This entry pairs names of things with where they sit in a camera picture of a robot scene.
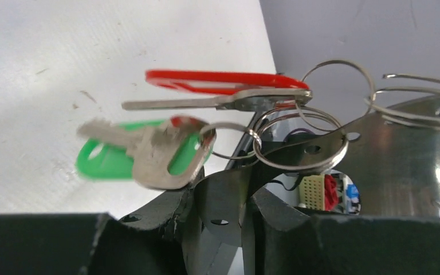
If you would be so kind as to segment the keyring with black key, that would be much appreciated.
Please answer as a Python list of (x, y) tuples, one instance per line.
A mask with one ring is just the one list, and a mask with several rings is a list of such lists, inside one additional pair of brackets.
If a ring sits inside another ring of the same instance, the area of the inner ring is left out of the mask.
[(216, 129), (244, 131), (253, 140), (253, 163), (216, 172), (196, 187), (199, 216), (221, 241), (239, 245), (241, 208), (247, 199), (280, 174), (301, 176), (330, 169), (351, 174), (363, 191), (362, 212), (369, 215), (440, 216), (440, 89), (399, 87), (422, 92), (423, 98), (394, 107), (375, 104), (377, 90), (371, 76), (357, 64), (371, 92), (365, 99), (369, 112), (341, 125), (332, 115), (306, 106), (311, 90), (303, 83), (286, 88), (222, 91), (217, 97), (193, 100), (128, 101), (126, 110), (216, 108), (242, 112), (262, 111), (265, 116), (285, 111), (285, 118), (314, 117), (335, 126), (323, 135), (284, 145), (267, 153), (260, 137), (266, 125), (245, 127), (235, 123), (208, 124), (177, 116), (157, 126), (127, 130), (94, 119), (77, 129), (79, 136), (124, 150), (131, 159), (130, 176), (145, 187), (180, 189), (198, 174), (212, 153)]

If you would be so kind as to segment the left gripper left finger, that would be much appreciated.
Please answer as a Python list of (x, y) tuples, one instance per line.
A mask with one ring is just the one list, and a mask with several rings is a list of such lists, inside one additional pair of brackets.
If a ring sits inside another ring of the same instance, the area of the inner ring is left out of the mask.
[(180, 242), (193, 187), (133, 213), (0, 214), (0, 274), (186, 274)]

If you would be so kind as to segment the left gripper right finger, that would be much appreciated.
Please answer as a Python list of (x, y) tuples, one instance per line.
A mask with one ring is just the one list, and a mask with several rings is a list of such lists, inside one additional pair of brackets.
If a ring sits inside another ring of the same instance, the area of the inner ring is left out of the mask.
[(303, 210), (262, 188), (242, 250), (246, 274), (440, 274), (440, 218)]

